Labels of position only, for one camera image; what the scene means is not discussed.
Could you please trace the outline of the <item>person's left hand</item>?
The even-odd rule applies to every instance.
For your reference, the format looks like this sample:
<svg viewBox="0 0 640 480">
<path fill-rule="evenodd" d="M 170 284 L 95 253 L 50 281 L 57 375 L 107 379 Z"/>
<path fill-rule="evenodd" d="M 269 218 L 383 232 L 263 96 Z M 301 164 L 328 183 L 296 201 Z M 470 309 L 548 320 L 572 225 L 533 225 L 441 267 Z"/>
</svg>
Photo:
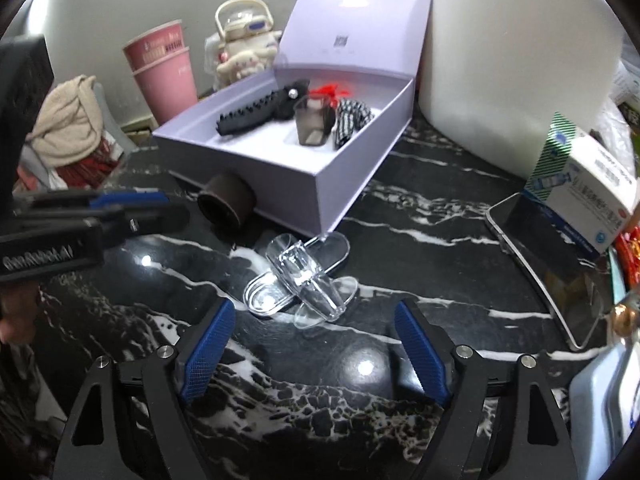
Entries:
<svg viewBox="0 0 640 480">
<path fill-rule="evenodd" d="M 2 344 L 30 344 L 35 336 L 40 290 L 37 282 L 1 286 Z"/>
</svg>

